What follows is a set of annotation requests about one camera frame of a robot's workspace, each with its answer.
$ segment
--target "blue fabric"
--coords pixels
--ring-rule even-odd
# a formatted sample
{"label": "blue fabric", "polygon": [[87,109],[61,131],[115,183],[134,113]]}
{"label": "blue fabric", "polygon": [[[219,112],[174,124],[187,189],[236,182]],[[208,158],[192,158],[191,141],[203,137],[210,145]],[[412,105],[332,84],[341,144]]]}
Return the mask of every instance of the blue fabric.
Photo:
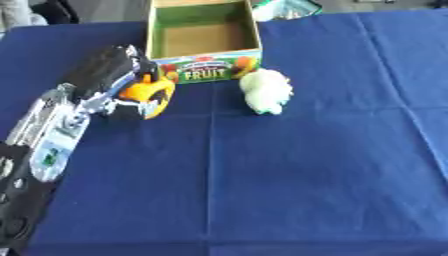
{"label": "blue fabric", "polygon": [[[179,86],[155,120],[96,119],[28,255],[447,253],[447,29],[447,11],[260,24],[263,65],[294,86],[283,115],[253,115],[226,81]],[[82,57],[144,35],[9,33],[0,136]]]}

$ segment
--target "cardboard box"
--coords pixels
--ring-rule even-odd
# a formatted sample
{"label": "cardboard box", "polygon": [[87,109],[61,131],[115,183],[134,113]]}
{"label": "cardboard box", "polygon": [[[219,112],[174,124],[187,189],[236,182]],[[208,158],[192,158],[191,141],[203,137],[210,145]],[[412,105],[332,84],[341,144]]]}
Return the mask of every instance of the cardboard box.
{"label": "cardboard box", "polygon": [[241,78],[262,47],[247,0],[152,0],[147,56],[177,84]]}

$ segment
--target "fruit label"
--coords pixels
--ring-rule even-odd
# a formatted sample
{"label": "fruit label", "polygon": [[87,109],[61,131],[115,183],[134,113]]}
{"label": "fruit label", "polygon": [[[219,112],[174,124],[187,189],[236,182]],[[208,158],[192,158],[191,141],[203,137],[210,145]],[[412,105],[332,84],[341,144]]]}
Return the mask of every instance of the fruit label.
{"label": "fruit label", "polygon": [[259,67],[261,51],[247,50],[154,61],[168,79],[176,84],[189,84],[241,78]]}

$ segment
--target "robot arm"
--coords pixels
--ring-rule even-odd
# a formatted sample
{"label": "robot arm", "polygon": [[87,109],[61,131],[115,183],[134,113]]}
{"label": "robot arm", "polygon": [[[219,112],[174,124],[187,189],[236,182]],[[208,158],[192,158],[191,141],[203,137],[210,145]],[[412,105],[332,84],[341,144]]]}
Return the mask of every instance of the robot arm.
{"label": "robot arm", "polygon": [[91,115],[121,111],[149,119],[173,92],[174,84],[135,47],[111,46],[41,96],[0,143],[0,256],[26,246]]}

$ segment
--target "plush toy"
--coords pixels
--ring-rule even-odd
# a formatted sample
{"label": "plush toy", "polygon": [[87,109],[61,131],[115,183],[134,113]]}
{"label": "plush toy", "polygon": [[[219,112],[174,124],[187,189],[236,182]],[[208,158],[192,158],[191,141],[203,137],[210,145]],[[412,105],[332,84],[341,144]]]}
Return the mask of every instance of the plush toy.
{"label": "plush toy", "polygon": [[257,114],[280,115],[293,95],[289,79],[275,70],[259,69],[240,80],[247,105]]}

